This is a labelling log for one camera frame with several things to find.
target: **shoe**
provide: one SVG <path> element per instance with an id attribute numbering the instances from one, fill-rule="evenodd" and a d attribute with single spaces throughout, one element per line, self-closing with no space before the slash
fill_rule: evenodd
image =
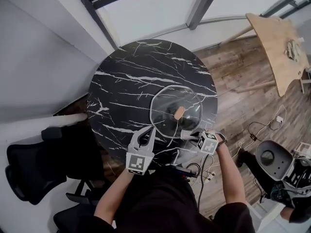
<path id="1" fill-rule="evenodd" d="M 244 149 L 240 149 L 240 151 L 239 151 L 238 158 L 237 158 L 237 161 L 236 161 L 236 166 L 238 168 L 242 167 L 242 165 L 244 163 L 244 161 L 241 158 L 241 154 L 243 154 L 244 152 L 246 152 Z"/>

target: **wristwatch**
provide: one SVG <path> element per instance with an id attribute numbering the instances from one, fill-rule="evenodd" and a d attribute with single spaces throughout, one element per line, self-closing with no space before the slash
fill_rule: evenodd
<path id="1" fill-rule="evenodd" d="M 215 132 L 216 134 L 218 134 L 220 136 L 220 138 L 222 139 L 221 142 L 218 143 L 217 145 L 217 148 L 219 148 L 219 146 L 222 144 L 222 143 L 226 143 L 227 142 L 227 139 L 225 138 L 225 136 L 220 133 L 220 132 Z"/>

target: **marble tabletop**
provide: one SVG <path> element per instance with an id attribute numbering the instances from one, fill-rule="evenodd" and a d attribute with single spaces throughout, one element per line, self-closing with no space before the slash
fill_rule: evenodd
<path id="1" fill-rule="evenodd" d="M 108 153 L 123 162 L 135 131 L 151 125 L 150 104 L 168 85 L 192 89 L 202 103 L 199 127 L 211 128 L 217 115 L 214 81 L 191 51 L 164 40 L 140 40 L 114 51 L 99 66 L 91 81 L 87 113 L 92 130 Z M 156 133 L 152 165 L 180 164 L 197 151 L 184 140 Z"/>

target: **table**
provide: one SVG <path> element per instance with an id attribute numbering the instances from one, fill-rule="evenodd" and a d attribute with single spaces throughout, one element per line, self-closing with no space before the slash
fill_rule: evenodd
<path id="1" fill-rule="evenodd" d="M 282 20 L 279 17 L 263 18 L 251 13 L 247 13 L 246 18 L 251 26 L 223 41 L 220 45 L 254 29 L 270 62 L 274 80 L 242 89 L 237 92 L 246 92 L 261 89 L 266 86 L 276 85 L 278 95 L 282 97 L 290 83 L 293 80 L 301 79 L 303 70 L 309 68 L 307 55 L 301 44 L 299 45 L 302 55 L 300 56 L 299 62 L 289 59 L 284 54 L 287 42 L 289 40 L 297 41 L 299 39 L 298 33 L 290 20 Z"/>
<path id="2" fill-rule="evenodd" d="M 201 60 L 186 48 L 164 40 L 141 40 L 114 51 L 91 81 L 87 114 L 102 147 L 123 162 L 135 131 L 151 125 L 149 109 L 156 93 L 168 85 L 191 88 L 202 102 L 199 127 L 211 128 L 217 115 L 213 79 Z M 179 164 L 196 156 L 188 141 L 156 133 L 153 165 Z"/>

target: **black sleeve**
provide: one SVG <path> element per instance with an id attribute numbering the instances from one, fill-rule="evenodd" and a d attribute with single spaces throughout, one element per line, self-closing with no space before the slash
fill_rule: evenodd
<path id="1" fill-rule="evenodd" d="M 213 222 L 222 229 L 222 232 L 255 233 L 251 215 L 244 203 L 224 205 L 216 213 Z"/>
<path id="2" fill-rule="evenodd" d="M 290 223 L 304 223 L 311 217 L 311 207 L 306 210 L 294 209 L 290 216 Z"/>
<path id="3" fill-rule="evenodd" d="M 81 217 L 76 233 L 111 233 L 113 227 L 106 221 L 96 216 Z"/>

